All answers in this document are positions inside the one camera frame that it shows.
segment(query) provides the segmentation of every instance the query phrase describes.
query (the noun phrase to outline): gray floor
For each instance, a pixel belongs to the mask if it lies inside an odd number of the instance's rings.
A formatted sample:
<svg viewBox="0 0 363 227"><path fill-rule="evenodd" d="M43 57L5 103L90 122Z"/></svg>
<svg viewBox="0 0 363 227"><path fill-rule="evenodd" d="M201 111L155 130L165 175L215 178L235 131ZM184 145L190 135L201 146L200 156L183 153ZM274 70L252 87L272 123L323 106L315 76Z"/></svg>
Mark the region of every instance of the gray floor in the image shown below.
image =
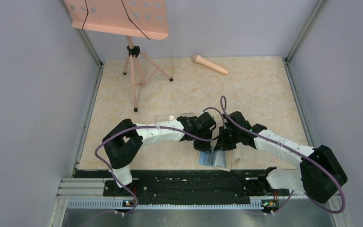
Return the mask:
<svg viewBox="0 0 363 227"><path fill-rule="evenodd" d="M68 209L62 227L79 227L103 210ZM275 216L247 210L137 210L125 216L104 214L83 227L335 227L333 218L308 200L293 200Z"/></svg>

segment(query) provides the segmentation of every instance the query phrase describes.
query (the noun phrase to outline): gray wall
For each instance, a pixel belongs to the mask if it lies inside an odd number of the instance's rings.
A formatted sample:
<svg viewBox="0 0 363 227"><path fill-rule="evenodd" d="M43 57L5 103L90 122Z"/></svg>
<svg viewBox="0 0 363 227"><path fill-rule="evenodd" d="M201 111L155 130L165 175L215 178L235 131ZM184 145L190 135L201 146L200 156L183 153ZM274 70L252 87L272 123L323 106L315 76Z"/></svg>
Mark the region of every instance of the gray wall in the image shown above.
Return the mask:
<svg viewBox="0 0 363 227"><path fill-rule="evenodd" d="M169 36L134 38L151 57L287 56L317 0L168 0ZM122 35L88 32L100 58L125 58Z"/></svg>
<svg viewBox="0 0 363 227"><path fill-rule="evenodd" d="M330 0L292 61L318 144L348 175L354 226L363 226L363 1Z"/></svg>
<svg viewBox="0 0 363 227"><path fill-rule="evenodd" d="M58 0L0 1L0 227L42 227L97 66Z"/></svg>

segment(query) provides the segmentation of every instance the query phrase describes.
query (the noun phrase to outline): beige microphone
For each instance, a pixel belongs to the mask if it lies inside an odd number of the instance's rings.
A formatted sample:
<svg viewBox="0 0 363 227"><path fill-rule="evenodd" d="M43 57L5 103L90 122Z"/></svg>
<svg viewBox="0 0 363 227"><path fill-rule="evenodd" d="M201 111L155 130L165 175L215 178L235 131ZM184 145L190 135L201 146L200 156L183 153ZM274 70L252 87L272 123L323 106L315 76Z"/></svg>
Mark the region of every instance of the beige microphone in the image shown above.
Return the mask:
<svg viewBox="0 0 363 227"><path fill-rule="evenodd" d="M220 67L220 66L218 66L218 65L216 65L216 64L214 64L214 63L212 63L212 62L210 62L210 61L208 61L208 60L206 60L206 59L204 59L203 57L201 57L201 56L200 56L200 55L198 55L198 54L193 55L193 56L191 57L191 59L192 59L192 60L193 60L193 62L195 62L195 63L199 63L199 64L202 64L202 65L205 65L205 66L207 66L208 68L213 69L213 70L215 70L215 71L217 71L217 72L220 72L220 73L222 73L222 74L227 75L227 73L228 73L228 71L227 71L227 70L225 70L224 68L222 68L222 67Z"/></svg>

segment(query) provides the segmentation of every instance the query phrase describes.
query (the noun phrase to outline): metal frame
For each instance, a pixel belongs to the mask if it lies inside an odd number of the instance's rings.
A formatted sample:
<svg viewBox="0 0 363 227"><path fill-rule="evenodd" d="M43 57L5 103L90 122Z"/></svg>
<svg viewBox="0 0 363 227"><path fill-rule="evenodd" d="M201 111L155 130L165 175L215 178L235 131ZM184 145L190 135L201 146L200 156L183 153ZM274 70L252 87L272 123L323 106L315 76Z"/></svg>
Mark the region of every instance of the metal frame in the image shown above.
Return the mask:
<svg viewBox="0 0 363 227"><path fill-rule="evenodd" d="M284 65L285 65L287 77L288 77L288 80L289 80L289 83L290 83L290 86L292 89L294 99L296 101L298 112L299 112L299 115L300 115L300 118L302 121L302 125L304 128L304 133L307 138L308 144L310 146L313 146L315 144L315 141L313 138L313 133L311 131L310 123L306 117L307 114L306 114L306 111L304 108L303 100L301 98L299 90L297 89L296 81L295 81L295 78L294 78L293 73L290 68L290 61L295 56L298 48L300 47L300 45L303 42L303 40L305 39L306 35L312 28L312 25L313 25L315 19L318 17L321 10L325 7L326 3L327 3L327 0L318 1L311 16L307 20L307 23L305 24L302 32L300 32L299 36L297 37L297 40L295 41L291 51L289 52L288 56L284 59ZM91 42L89 41L89 39L87 37L87 34L82 30L77 29L77 31L78 31L83 43L85 44L86 48L90 52L91 56L94 58L97 65L100 67L100 70L99 70L97 80L95 83L95 87L94 87L94 90L93 90L93 93L91 96L89 109L88 109L86 120L85 120L85 123L83 126L84 130L80 137L78 151L77 151L77 158L76 158L76 162L75 162L75 166L74 166L75 169L78 168L78 164L79 164L79 161L81 158L81 153L84 148L84 142L86 139L88 126L89 126L89 123L91 120L92 111L94 108L99 83L101 81L101 77L102 77L102 73L103 73L103 63L100 61L98 55L96 54ZM117 200L131 198L131 197L119 197L119 198L115 197L113 199L112 198L108 199L108 197L104 197L103 196L104 182L106 180L109 180L109 178L62 179L61 184L58 189L58 194L57 194L55 205L54 205L54 208L52 211L52 216L51 216L51 221L50 221L49 226L50 227L61 227L61 225L63 223L63 219L65 217L65 212L66 212L66 208L67 208L68 204L74 205L75 202L80 202L82 200L85 200L85 202L87 202L87 201L94 201L94 202L111 201L111 202L113 202L113 203L111 203L111 205L113 205L113 204L116 205L116 204L118 204L118 203L116 203L116 202L118 202ZM255 203L255 202L258 202L258 200L260 201L260 200L271 199L271 197L266 197L266 196L260 197L259 196L259 197L250 197L250 199L252 199ZM292 199L306 199L306 196L302 192L299 192L299 193L295 193L294 196L292 197ZM340 201L341 200L340 200L339 195L336 195L329 200L328 205L331 209L337 210L340 206ZM163 207L150 207L148 209L163 209ZM334 214L333 219L335 221L336 227L353 226L347 210L343 214L339 214L339 215Z"/></svg>

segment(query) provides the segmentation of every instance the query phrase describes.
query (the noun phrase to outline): tripod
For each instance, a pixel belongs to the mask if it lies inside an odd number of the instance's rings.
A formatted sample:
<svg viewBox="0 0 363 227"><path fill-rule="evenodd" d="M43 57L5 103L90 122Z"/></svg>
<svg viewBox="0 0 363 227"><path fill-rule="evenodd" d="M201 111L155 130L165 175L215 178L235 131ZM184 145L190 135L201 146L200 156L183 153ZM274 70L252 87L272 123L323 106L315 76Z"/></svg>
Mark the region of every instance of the tripod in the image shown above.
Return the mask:
<svg viewBox="0 0 363 227"><path fill-rule="evenodd" d="M129 52L126 59L126 64L124 66L123 75L127 74L127 66L130 62L131 65L131 83L133 85L133 102L134 102L134 112L138 111L138 102L137 102L137 94L136 94L136 82L134 79L134 67L137 67L138 75L140 76L141 85L145 86L145 84L148 83L148 81L152 78L152 76L156 73L157 70L159 70L162 74L164 74L171 82L173 81L173 78L171 78L159 65L157 65L150 57L148 57L143 51L140 50L139 46L134 46L133 41L131 40L131 37L129 35L126 36L127 42L129 45L127 46L127 51ZM141 69L140 63L137 59L139 55L142 55L149 63L151 63L155 70L154 72L148 77L148 79L145 81L145 77L143 74L143 71Z"/></svg>

